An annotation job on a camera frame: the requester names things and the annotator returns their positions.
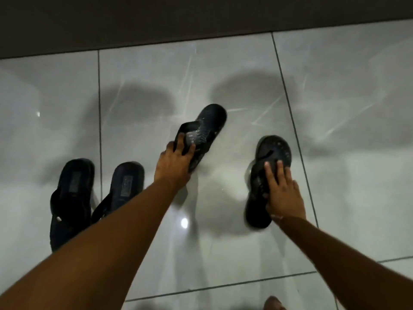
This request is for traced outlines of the person's right hand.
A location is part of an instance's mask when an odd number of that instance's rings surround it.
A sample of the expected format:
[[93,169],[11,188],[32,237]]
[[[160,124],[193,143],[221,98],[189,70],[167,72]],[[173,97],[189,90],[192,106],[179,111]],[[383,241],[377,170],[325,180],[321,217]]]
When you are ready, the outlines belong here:
[[265,196],[268,201],[266,211],[270,218],[276,223],[287,217],[294,217],[306,220],[306,210],[303,198],[296,195],[293,189],[292,173],[289,167],[284,167],[285,171],[285,186],[279,187],[271,165],[268,161],[264,163],[266,179],[268,182],[269,193]]

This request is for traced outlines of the person's left hand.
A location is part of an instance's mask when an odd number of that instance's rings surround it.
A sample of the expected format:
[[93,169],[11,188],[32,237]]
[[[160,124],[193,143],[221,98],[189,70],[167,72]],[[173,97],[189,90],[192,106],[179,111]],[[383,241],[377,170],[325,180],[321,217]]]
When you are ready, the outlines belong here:
[[175,192],[182,189],[190,178],[190,162],[171,161],[166,158],[165,149],[160,154],[156,165],[154,184],[168,185]]

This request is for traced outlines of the black thong flip-flop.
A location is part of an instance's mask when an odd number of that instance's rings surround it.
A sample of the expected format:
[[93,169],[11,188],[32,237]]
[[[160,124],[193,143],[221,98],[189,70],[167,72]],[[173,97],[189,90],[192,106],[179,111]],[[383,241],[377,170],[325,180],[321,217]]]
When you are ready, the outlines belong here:
[[268,162],[272,173],[277,179],[277,162],[282,161],[284,167],[290,167],[292,152],[288,143],[280,136],[267,135],[259,141],[254,163],[251,166],[249,177],[249,197],[245,207],[245,221],[247,225],[256,230],[266,229],[271,224],[271,217],[266,210],[269,185],[266,178],[264,165]]

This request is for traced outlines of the person's right forearm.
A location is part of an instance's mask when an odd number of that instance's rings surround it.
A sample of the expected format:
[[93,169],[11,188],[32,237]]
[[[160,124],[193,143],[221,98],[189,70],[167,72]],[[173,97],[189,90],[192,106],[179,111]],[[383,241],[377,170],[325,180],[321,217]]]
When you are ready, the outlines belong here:
[[373,261],[307,220],[284,217],[277,223],[312,262],[346,310],[413,310],[413,280]]

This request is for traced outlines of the person's left forearm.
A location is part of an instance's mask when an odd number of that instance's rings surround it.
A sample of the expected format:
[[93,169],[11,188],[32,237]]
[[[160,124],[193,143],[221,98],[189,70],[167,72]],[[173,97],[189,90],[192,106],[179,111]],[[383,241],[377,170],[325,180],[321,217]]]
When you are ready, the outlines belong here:
[[183,182],[160,178],[0,296],[0,310],[120,310]]

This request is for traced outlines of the black slipper with grey label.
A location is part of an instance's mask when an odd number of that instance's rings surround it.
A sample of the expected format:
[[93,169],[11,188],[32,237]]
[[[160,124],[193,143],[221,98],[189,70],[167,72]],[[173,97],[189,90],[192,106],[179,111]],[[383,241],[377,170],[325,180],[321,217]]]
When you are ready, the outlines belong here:
[[145,171],[136,161],[127,161],[116,167],[111,179],[109,194],[96,207],[91,224],[107,217],[143,191]]
[[55,252],[90,226],[95,166],[86,158],[67,162],[50,197],[49,243]]

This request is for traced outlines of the person's foot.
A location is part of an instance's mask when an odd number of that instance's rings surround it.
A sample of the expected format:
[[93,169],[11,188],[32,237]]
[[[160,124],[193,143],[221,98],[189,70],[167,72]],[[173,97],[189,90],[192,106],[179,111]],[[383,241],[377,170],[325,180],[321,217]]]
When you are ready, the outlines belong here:
[[286,310],[282,302],[275,296],[269,296],[262,310]]

